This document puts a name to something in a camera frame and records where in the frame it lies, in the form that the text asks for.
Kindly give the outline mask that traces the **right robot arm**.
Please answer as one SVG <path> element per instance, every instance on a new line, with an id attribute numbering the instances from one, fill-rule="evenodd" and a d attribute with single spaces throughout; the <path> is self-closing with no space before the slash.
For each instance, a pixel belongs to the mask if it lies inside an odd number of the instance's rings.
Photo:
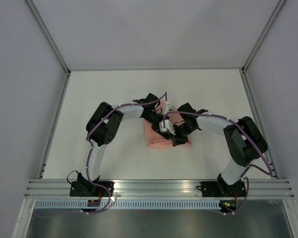
<path id="1" fill-rule="evenodd" d="M 230 119 L 201 109 L 196 111 L 189 103 L 180 106 L 177 111 L 184 120 L 180 126 L 174 126 L 177 137 L 190 135 L 196 130 L 207 130 L 225 138 L 231 159 L 227 167 L 217 178 L 217 191 L 223 196 L 230 195 L 243 175 L 255 167 L 268 176 L 272 168 L 264 156 L 268 144 L 252 118 L 245 116 Z"/>

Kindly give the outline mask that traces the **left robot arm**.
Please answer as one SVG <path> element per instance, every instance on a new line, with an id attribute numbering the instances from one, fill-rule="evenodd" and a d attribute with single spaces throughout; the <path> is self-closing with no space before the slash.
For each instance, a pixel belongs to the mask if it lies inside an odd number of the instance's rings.
<path id="1" fill-rule="evenodd" d="M 151 124 L 153 130 L 159 130 L 163 121 L 162 112 L 157 112 L 161 99 L 167 99 L 165 92 L 161 97 L 148 94 L 146 98 L 133 100 L 121 105 L 110 105 L 102 102 L 86 125 L 86 140 L 90 143 L 85 171 L 82 176 L 86 179 L 81 190 L 87 196 L 94 196 L 98 192 L 100 165 L 104 151 L 115 138 L 122 121 L 128 119 L 144 119 Z"/>

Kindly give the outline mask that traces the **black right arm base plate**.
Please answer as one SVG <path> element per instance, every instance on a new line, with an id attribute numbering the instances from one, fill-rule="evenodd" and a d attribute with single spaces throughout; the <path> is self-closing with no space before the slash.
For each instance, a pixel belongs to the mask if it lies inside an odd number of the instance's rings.
<path id="1" fill-rule="evenodd" d="M 245 183 L 242 181 L 233 185 L 225 185 L 218 181 L 202 181 L 196 189 L 202 193 L 203 197 L 239 198 L 246 195 Z"/>

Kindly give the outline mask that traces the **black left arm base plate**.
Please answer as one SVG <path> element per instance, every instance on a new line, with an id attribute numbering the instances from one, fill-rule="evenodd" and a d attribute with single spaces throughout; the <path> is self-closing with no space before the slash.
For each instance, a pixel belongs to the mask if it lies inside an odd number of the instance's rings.
<path id="1" fill-rule="evenodd" d="M 91 185 L 81 185 L 78 181 L 72 182 L 70 189 L 70 197 L 109 197 L 107 188 L 110 192 L 110 195 L 114 191 L 114 182 L 112 181 L 100 181 L 98 183 L 102 187 Z"/>

